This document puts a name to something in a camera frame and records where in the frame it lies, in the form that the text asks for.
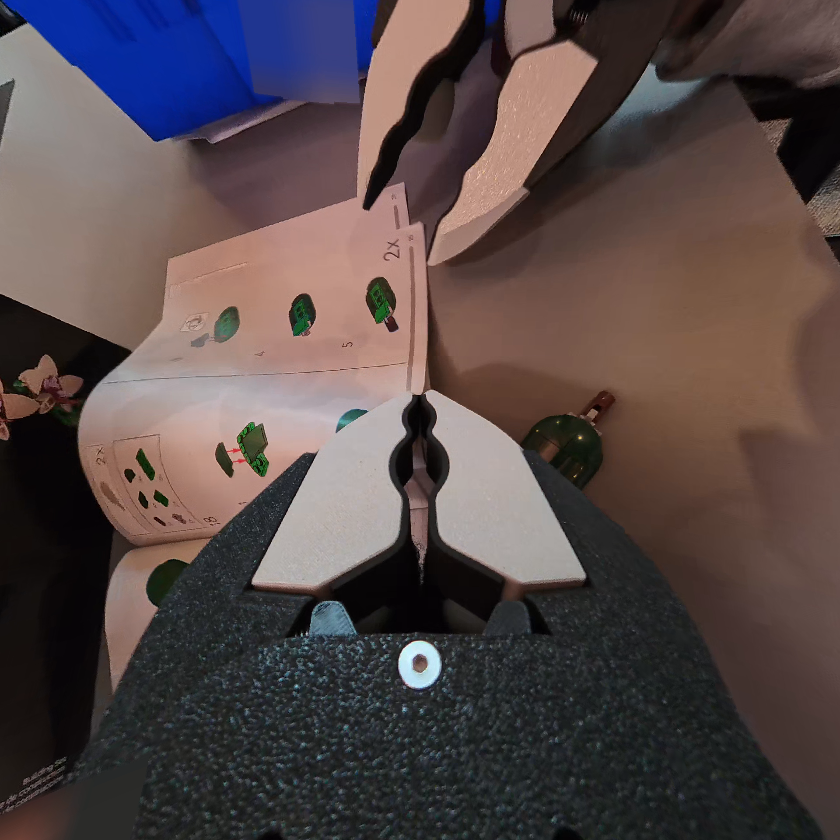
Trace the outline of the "person's right forearm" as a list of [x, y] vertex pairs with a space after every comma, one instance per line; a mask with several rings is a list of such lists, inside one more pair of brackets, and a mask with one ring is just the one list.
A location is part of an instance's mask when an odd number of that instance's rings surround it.
[[652, 64], [663, 81], [767, 77], [802, 89], [835, 86], [839, 2], [678, 2]]

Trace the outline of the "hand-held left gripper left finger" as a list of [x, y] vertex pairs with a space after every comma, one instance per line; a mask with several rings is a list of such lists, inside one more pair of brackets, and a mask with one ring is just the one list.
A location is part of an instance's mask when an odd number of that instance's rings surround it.
[[353, 420], [320, 448], [252, 578], [256, 590], [411, 596], [419, 569], [404, 489], [416, 396]]

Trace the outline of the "black orchid toy set box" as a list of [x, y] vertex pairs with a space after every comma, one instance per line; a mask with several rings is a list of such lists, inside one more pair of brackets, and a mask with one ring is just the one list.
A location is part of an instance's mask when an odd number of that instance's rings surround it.
[[91, 734], [111, 522], [78, 454], [77, 431], [50, 414], [12, 423], [1, 444], [1, 795]]

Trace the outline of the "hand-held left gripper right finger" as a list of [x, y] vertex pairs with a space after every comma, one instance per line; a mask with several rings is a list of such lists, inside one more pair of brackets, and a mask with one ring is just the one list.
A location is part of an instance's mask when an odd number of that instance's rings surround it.
[[429, 498], [425, 572], [452, 601], [519, 601], [586, 573], [520, 447], [437, 391], [422, 401]]

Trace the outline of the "green toy leaf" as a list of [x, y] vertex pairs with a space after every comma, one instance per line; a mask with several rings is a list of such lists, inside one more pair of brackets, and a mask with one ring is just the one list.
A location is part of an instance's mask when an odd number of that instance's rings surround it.
[[521, 447], [539, 455], [580, 490], [594, 478], [603, 462], [602, 416], [615, 396], [599, 392], [579, 413], [546, 416], [528, 431]]

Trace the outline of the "blue plastic bin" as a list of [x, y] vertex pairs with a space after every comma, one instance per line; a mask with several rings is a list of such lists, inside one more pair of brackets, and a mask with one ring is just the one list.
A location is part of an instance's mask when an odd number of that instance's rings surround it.
[[153, 140], [239, 114], [355, 103], [377, 2], [12, 1]]

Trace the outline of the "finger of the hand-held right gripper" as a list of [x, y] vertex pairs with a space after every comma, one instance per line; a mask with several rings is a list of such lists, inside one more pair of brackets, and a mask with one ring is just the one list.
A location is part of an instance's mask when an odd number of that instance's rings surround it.
[[430, 266], [476, 245], [528, 197], [534, 186], [621, 108], [658, 43], [629, 39], [602, 56], [572, 39], [531, 43], [509, 58], [486, 148], [463, 176], [429, 246]]
[[459, 79], [485, 29], [483, 2], [394, 2], [364, 88], [358, 149], [358, 197], [364, 210], [388, 185], [438, 87]]

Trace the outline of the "grey desk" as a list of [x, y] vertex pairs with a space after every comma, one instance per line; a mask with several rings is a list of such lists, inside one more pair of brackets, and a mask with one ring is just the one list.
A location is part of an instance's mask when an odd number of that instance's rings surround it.
[[[355, 196], [359, 107], [156, 143], [31, 27], [2, 37], [10, 80], [2, 293], [124, 348], [168, 258]], [[838, 838], [838, 263], [739, 91], [647, 72], [428, 282], [433, 387], [510, 436], [616, 395], [591, 499]]]

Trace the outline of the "building instruction booklet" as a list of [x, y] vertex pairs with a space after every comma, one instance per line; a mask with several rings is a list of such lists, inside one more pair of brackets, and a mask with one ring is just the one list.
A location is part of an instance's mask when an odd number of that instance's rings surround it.
[[174, 257], [161, 321], [94, 387], [88, 482], [131, 543], [106, 605], [112, 687], [178, 572], [301, 455], [427, 372], [422, 224], [404, 184]]

